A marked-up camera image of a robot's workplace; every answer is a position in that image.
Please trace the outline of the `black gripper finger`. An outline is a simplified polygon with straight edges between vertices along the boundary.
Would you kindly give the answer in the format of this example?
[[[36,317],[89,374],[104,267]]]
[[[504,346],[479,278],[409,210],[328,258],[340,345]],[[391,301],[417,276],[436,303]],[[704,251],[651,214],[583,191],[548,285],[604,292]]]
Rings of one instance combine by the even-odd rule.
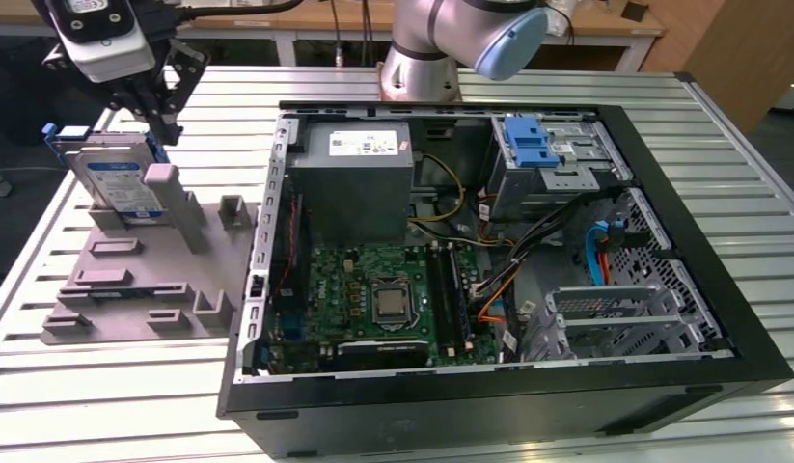
[[[104,83],[92,83],[69,60],[64,46],[57,44],[42,60],[42,66],[60,80],[74,87],[84,95],[104,107],[114,110],[126,109],[149,126],[152,134],[162,145],[174,145],[178,141],[178,125],[169,122],[169,90],[164,83],[162,66],[166,60],[166,44],[153,45],[156,66],[146,71],[121,77]]]
[[[157,73],[157,128],[158,131],[180,131],[176,118],[198,84],[208,56],[180,40],[160,41],[157,53],[162,60]],[[176,75],[172,85],[164,80],[166,68]]]

